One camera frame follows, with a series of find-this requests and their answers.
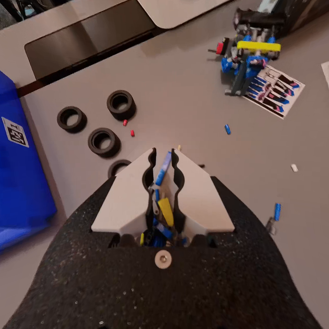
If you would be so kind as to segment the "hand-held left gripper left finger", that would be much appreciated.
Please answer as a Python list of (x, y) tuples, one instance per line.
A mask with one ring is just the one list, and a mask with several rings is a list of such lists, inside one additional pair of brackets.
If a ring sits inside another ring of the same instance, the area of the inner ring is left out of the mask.
[(157, 151), (151, 148), (111, 178), (110, 190), (91, 226), (93, 232), (138, 235), (152, 228), (153, 169)]

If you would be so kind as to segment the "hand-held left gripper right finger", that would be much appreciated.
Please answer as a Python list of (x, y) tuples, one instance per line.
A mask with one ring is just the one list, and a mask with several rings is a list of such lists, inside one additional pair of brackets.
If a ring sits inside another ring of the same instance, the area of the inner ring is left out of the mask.
[(189, 238), (209, 233), (233, 232), (235, 226), (215, 187), (215, 177), (181, 151), (172, 149), (174, 169), (174, 226)]

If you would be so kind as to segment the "pile of toy parts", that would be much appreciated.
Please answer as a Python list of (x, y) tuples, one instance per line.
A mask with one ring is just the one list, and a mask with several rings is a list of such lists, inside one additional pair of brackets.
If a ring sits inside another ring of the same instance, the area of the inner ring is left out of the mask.
[(140, 246), (156, 248), (182, 246), (187, 247), (189, 240), (178, 233), (174, 224), (174, 214), (169, 199), (161, 190), (167, 170), (171, 164), (171, 151), (168, 151), (162, 163), (155, 182), (150, 185), (153, 202), (153, 222), (150, 229), (146, 229), (139, 238)]

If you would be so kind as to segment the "black rubber toy tire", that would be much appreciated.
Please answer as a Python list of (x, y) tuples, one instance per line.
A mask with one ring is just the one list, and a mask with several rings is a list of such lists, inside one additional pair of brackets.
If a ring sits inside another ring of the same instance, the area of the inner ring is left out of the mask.
[(127, 167), (130, 164), (131, 161), (126, 159), (121, 159), (113, 162), (108, 169), (108, 179), (110, 179), (113, 176), (116, 176), (121, 169)]
[(119, 120), (129, 120), (137, 110), (132, 95), (125, 90), (116, 90), (107, 98), (107, 108), (112, 116)]
[[(109, 145), (106, 148), (101, 148), (101, 143), (106, 138), (109, 139)], [(112, 130), (101, 127), (90, 133), (88, 147), (94, 154), (102, 158), (111, 158), (120, 151), (121, 140)]]
[[(73, 115), (77, 115), (77, 121), (72, 125), (68, 125), (68, 119)], [(79, 133), (82, 131), (86, 127), (87, 122), (88, 119), (85, 113), (75, 106), (64, 107), (57, 114), (58, 126), (71, 134)]]

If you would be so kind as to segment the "blue storage bin with tag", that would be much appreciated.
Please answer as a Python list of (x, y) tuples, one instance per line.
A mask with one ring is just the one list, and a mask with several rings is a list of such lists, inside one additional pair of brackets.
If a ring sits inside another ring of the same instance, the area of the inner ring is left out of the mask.
[(49, 226), (57, 212), (14, 82), (0, 72), (0, 251)]

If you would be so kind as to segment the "sticker sheet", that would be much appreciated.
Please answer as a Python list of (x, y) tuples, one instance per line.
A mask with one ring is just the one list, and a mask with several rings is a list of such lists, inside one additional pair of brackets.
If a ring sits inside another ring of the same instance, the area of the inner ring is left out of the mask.
[(252, 79), (244, 98), (284, 119), (304, 88), (302, 82), (267, 66)]

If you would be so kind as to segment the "partly built toy car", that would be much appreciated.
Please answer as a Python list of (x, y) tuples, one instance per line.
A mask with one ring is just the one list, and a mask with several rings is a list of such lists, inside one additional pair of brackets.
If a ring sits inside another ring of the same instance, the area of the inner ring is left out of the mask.
[(233, 17), (235, 37), (223, 38), (216, 49), (208, 49), (221, 57), (223, 73), (234, 72), (234, 80), (225, 95), (245, 96), (252, 79), (266, 68), (269, 61), (278, 59), (281, 44), (276, 42), (276, 36), (285, 22), (284, 12), (236, 9)]

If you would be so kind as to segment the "white rounded board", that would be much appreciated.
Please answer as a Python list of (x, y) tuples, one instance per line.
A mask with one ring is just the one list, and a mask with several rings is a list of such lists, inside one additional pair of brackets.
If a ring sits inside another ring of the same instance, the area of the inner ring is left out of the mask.
[(139, 4), (154, 24), (162, 29), (173, 29), (229, 0), (139, 0)]

